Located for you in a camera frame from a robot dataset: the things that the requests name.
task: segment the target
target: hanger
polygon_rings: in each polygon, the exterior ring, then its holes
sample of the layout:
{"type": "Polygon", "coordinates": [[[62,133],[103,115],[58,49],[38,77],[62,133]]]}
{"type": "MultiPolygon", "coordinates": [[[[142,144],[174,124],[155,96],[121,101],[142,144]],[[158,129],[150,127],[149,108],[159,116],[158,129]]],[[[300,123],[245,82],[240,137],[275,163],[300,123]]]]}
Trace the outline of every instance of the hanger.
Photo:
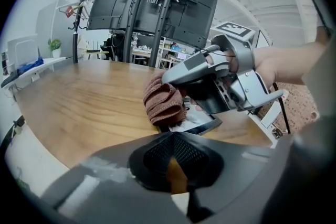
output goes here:
{"type": "Polygon", "coordinates": [[[77,12],[75,12],[75,10],[83,7],[83,10],[82,12],[84,11],[84,15],[80,15],[80,17],[85,20],[85,19],[89,19],[89,13],[86,9],[86,6],[87,4],[85,2],[82,2],[80,5],[74,7],[74,8],[71,8],[70,10],[66,11],[66,10],[61,10],[61,8],[68,8],[68,7],[71,7],[72,5],[78,5],[78,2],[75,2],[75,3],[71,3],[71,4],[66,4],[66,5],[62,5],[62,6],[59,6],[57,7],[58,8],[58,11],[59,12],[62,12],[62,13],[65,13],[67,16],[70,15],[70,16],[77,16],[77,12]]]}

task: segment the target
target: red towel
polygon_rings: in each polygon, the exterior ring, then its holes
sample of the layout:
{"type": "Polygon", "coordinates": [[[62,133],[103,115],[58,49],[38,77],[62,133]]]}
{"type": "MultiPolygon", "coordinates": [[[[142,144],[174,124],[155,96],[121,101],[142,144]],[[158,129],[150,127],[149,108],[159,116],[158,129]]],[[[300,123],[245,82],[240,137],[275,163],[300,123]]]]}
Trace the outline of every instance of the red towel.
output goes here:
{"type": "Polygon", "coordinates": [[[171,84],[162,84],[163,73],[155,74],[143,92],[147,115],[156,126],[175,124],[184,120],[187,115],[183,104],[185,94],[171,84]]]}

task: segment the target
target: wooden table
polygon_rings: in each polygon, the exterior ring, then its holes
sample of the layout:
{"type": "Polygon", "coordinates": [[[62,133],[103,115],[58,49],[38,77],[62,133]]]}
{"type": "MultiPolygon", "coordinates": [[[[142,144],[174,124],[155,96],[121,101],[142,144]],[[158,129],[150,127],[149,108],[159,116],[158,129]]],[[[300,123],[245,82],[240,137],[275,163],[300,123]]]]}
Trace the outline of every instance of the wooden table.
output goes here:
{"type": "Polygon", "coordinates": [[[108,51],[99,51],[99,52],[84,52],[84,54],[88,54],[89,57],[88,57],[88,60],[90,60],[90,57],[91,57],[91,54],[96,54],[97,55],[97,59],[99,59],[99,55],[100,54],[108,54],[109,52],[108,51]]]}
{"type": "Polygon", "coordinates": [[[146,57],[146,58],[150,58],[151,57],[151,53],[150,52],[146,52],[144,50],[132,50],[132,55],[142,56],[142,57],[146,57]]]}
{"type": "MultiPolygon", "coordinates": [[[[158,132],[142,92],[159,71],[122,62],[91,60],[51,73],[17,93],[27,124],[53,156],[72,168],[94,152],[158,132]]],[[[218,115],[223,123],[208,138],[269,146],[244,112],[218,115]]]]}

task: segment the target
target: potted plant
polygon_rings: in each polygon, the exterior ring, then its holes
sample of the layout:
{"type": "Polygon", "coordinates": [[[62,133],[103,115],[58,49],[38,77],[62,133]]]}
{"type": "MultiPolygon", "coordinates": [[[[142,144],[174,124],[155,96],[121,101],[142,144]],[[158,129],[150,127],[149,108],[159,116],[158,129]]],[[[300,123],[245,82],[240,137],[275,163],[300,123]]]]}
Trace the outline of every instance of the potted plant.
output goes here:
{"type": "Polygon", "coordinates": [[[62,42],[59,39],[54,39],[51,41],[50,39],[48,40],[48,45],[49,49],[52,52],[52,56],[54,58],[59,58],[61,56],[61,45],[62,42]]]}

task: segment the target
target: green plant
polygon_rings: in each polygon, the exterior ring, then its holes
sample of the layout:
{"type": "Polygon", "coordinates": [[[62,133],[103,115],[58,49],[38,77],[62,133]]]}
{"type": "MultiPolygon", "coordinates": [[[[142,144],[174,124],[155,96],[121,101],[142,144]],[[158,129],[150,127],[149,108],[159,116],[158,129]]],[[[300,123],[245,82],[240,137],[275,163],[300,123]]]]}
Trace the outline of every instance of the green plant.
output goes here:
{"type": "Polygon", "coordinates": [[[53,50],[58,49],[62,45],[62,42],[59,39],[54,39],[53,41],[49,39],[48,45],[49,45],[50,51],[53,51],[53,50]]]}

